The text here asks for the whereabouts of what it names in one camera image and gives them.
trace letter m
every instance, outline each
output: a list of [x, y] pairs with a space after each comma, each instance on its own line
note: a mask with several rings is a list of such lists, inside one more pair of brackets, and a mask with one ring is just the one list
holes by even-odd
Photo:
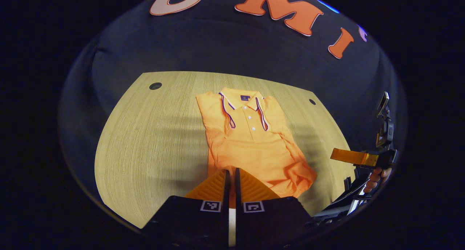
[[[264, 2], [265, 0], [246, 0], [243, 4], [236, 5], [235, 9], [240, 12], [261, 16], [265, 14], [262, 8]], [[287, 0], [266, 0], [266, 2], [268, 3], [270, 16], [273, 20], [278, 20], [286, 15], [295, 13], [292, 18], [284, 20], [284, 23], [289, 28], [306, 36], [312, 35], [312, 25], [318, 15], [323, 15], [323, 12], [319, 8], [305, 1], [290, 3]]]

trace orange letter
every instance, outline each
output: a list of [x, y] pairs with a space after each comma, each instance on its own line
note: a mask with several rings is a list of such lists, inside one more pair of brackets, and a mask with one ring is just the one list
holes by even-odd
[[332, 53], [333, 56], [335, 56], [337, 59], [342, 58], [342, 52], [347, 48], [347, 46], [353, 42], [353, 37], [350, 35], [347, 30], [344, 28], [341, 28], [341, 35], [339, 36], [339, 39], [334, 43], [334, 45], [330, 45], [328, 47], [329, 53]]
[[[262, 8], [264, 1], [265, 0], [246, 0], [243, 4], [237, 4], [235, 9], [240, 12], [261, 16], [265, 14]], [[323, 15], [323, 12], [321, 12], [319, 8], [305, 1], [289, 3], [287, 0], [266, 0], [266, 2], [268, 2], [270, 16], [274, 20], [295, 13], [292, 18], [284, 20], [284, 23], [289, 28], [306, 36], [312, 35], [312, 25], [318, 15]]]
[[177, 4], [171, 5], [170, 0], [155, 0], [150, 8], [150, 14], [155, 16], [161, 16], [171, 13], [180, 12], [188, 9], [199, 3], [200, 0], [184, 0]]

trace wooden table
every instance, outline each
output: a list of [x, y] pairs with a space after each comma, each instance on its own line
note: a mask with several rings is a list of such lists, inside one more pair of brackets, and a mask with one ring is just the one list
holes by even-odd
[[[161, 88], [149, 89], [156, 82]], [[113, 109], [98, 142], [95, 180], [110, 209], [142, 228], [170, 195], [184, 196], [206, 179], [208, 145], [195, 96], [224, 87], [278, 100], [297, 145], [318, 174], [299, 197], [310, 215], [344, 192], [344, 179], [355, 179], [354, 166], [330, 159], [333, 148], [350, 149], [312, 92], [232, 74], [143, 73]]]

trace orange polo shirt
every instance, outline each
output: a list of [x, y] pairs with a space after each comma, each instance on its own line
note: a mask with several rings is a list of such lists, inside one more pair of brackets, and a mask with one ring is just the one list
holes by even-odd
[[[209, 147], [208, 176], [229, 169], [234, 182], [239, 167], [280, 197], [298, 197], [316, 180], [316, 172], [294, 142], [274, 97], [223, 88], [219, 94], [198, 94], [196, 99]], [[232, 190], [230, 207], [234, 206]]]

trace human hand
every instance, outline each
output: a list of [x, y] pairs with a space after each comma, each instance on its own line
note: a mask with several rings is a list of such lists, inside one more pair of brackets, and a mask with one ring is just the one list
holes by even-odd
[[363, 189], [363, 192], [369, 193], [373, 188], [377, 186], [377, 182], [379, 181], [379, 179], [381, 179], [381, 177], [383, 178], [383, 181], [381, 183], [383, 184], [384, 182], [386, 182], [386, 180], [391, 175], [391, 171], [392, 168], [388, 168], [383, 171], [381, 171], [380, 167], [374, 169], [373, 172], [370, 174], [370, 179], [367, 182], [367, 186]]

